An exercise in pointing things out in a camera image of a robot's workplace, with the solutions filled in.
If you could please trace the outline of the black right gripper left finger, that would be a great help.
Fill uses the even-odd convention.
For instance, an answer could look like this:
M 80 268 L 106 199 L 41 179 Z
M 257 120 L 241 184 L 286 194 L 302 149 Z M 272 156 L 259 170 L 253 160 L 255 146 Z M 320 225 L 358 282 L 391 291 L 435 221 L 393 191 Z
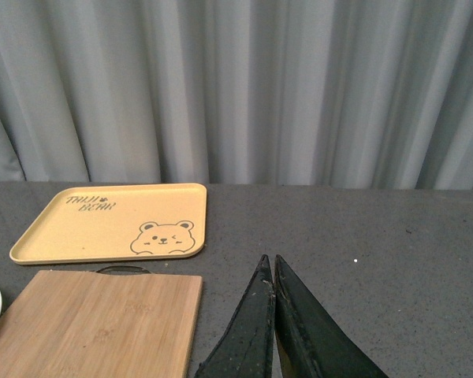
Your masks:
M 275 289 L 270 260 L 263 255 L 214 349 L 196 377 L 271 377 Z

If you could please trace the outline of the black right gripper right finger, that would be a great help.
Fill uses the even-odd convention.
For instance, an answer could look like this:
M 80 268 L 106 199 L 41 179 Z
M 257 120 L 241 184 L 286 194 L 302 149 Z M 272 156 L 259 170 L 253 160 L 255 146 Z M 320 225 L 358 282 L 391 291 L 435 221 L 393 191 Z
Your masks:
M 285 259 L 275 258 L 275 332 L 284 377 L 385 377 Z

